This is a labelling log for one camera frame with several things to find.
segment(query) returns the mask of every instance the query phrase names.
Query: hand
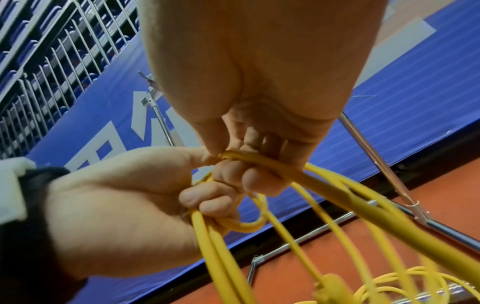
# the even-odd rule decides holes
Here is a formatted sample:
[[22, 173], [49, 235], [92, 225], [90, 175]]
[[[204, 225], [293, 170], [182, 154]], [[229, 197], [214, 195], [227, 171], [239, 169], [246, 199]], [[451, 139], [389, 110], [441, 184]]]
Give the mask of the hand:
[[189, 198], [192, 170], [218, 161], [205, 148], [148, 147], [53, 181], [45, 216], [63, 268], [76, 278], [122, 277], [200, 259], [187, 207], [228, 216], [242, 199], [216, 182]]
[[[349, 99], [386, 0], [139, 3], [148, 61], [213, 155], [228, 146], [301, 169]], [[288, 183], [222, 162], [215, 178], [278, 195]]]

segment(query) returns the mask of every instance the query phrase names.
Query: white cuff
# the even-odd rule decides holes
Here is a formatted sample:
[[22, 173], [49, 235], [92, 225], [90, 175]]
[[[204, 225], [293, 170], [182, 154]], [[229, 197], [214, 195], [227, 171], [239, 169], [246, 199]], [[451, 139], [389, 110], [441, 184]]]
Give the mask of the white cuff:
[[36, 165], [24, 157], [0, 161], [0, 225], [27, 218], [27, 208], [18, 178]]

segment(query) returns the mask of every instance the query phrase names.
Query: black wristband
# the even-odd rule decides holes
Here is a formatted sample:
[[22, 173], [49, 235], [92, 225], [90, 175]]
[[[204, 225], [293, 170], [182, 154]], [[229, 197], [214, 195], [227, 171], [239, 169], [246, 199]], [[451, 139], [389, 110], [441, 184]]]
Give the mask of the black wristband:
[[[12, 297], [28, 296], [32, 303], [63, 304], [86, 283], [86, 280], [73, 279], [60, 267], [44, 214], [48, 184], [68, 173], [64, 168], [50, 167], [27, 170], [18, 179], [27, 208], [27, 219], [0, 227], [1, 280], [14, 286], [14, 289], [23, 288], [25, 293], [11, 294]], [[8, 292], [0, 294], [4, 302]], [[17, 303], [17, 300], [6, 302]]]

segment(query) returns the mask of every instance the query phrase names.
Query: bleachers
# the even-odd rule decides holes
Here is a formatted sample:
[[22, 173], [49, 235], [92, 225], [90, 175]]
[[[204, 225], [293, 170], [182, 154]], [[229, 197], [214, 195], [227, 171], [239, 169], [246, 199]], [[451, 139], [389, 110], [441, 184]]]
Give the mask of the bleachers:
[[27, 155], [139, 28], [132, 0], [4, 1], [0, 159]]

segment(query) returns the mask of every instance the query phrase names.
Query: yellow cord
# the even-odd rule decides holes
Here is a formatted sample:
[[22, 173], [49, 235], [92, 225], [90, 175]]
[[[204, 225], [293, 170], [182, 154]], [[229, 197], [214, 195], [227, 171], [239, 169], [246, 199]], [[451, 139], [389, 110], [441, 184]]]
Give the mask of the yellow cord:
[[[375, 191], [344, 176], [311, 164], [307, 164], [305, 169], [315, 173], [327, 182], [259, 154], [227, 151], [222, 157], [264, 166], [291, 181], [292, 187], [312, 206], [314, 212], [330, 226], [332, 232], [349, 254], [365, 284], [353, 294], [345, 282], [338, 276], [333, 274], [322, 275], [287, 229], [269, 211], [267, 198], [261, 194], [257, 196], [249, 194], [260, 211], [258, 220], [252, 223], [243, 223], [227, 217], [213, 219], [204, 217], [197, 209], [190, 211], [201, 253], [205, 258], [208, 271], [224, 303], [254, 304], [257, 303], [257, 300], [235, 259], [225, 245], [222, 235], [218, 232], [219, 226], [237, 232], [250, 233], [262, 228], [267, 221], [273, 225], [282, 239], [290, 244], [292, 252], [300, 259], [302, 265], [315, 280], [315, 291], [313, 292], [315, 300], [297, 304], [358, 304], [366, 300], [373, 304], [384, 304], [390, 302], [385, 295], [387, 292], [401, 294], [410, 299], [412, 303], [419, 304], [415, 299], [418, 291], [412, 280], [413, 275], [425, 278], [425, 287], [432, 295], [430, 300], [432, 303], [448, 303], [450, 294], [446, 280], [461, 285], [480, 300], [480, 294], [464, 281], [444, 273], [438, 273], [435, 262], [462, 279], [469, 281], [477, 289], [480, 287], [480, 263], [416, 227], [388, 199]], [[200, 182], [208, 182], [209, 180], [212, 180], [212, 178], [208, 175]], [[374, 240], [379, 245], [380, 250], [387, 258], [394, 272], [372, 278], [367, 264], [354, 244], [302, 186], [343, 209], [355, 212], [367, 224]], [[367, 204], [367, 201], [363, 198], [376, 200], [377, 206]], [[388, 232], [417, 250], [420, 253], [420, 260], [423, 266], [406, 269], [383, 231]], [[403, 289], [394, 286], [378, 286], [379, 284], [391, 283], [397, 280]], [[440, 289], [445, 291], [442, 296], [437, 294], [437, 291]]]

